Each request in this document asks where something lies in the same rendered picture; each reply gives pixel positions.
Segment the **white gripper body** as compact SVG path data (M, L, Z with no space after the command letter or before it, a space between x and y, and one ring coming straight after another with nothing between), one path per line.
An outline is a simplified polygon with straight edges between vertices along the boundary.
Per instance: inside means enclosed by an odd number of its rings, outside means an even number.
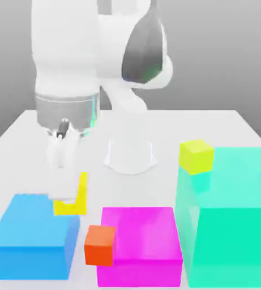
M49 173L59 169L69 169L74 166L75 155L80 143L80 133L75 129L68 129L66 135L57 137L57 130L45 130L48 137L46 147L46 162Z

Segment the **small yellow cube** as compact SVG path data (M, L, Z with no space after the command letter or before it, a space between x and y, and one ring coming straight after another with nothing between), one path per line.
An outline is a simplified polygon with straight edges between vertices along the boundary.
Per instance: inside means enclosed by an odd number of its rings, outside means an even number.
M56 216L86 215L88 198L88 173L82 172L79 178L78 193L72 203L54 201L53 210Z

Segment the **small orange cube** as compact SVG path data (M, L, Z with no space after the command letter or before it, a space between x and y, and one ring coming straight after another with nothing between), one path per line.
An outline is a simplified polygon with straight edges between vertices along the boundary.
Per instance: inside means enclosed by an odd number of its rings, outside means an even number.
M84 242L86 265L112 267L115 227L90 225Z

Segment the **small lime cube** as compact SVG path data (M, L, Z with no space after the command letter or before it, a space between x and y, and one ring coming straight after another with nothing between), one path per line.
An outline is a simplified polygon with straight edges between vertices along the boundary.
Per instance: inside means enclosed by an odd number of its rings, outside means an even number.
M179 165L190 175L212 170L215 149L204 140L196 139L180 143Z

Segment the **large blue box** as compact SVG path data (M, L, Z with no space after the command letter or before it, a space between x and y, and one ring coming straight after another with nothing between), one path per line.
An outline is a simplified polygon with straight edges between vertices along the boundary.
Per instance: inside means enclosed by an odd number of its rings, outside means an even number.
M0 280L67 280L79 229L47 195L14 195L0 219Z

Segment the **large magenta box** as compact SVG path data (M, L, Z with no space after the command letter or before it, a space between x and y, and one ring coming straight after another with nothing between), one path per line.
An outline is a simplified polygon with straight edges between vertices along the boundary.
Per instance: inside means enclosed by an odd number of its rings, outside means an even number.
M183 257L171 207L105 207L115 227L112 267L97 267L99 287L179 287Z

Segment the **large turquoise box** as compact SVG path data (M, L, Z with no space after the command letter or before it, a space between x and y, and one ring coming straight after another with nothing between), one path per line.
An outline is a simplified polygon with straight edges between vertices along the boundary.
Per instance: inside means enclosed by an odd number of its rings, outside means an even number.
M219 147L210 172L179 168L176 223L192 288L261 288L261 147Z

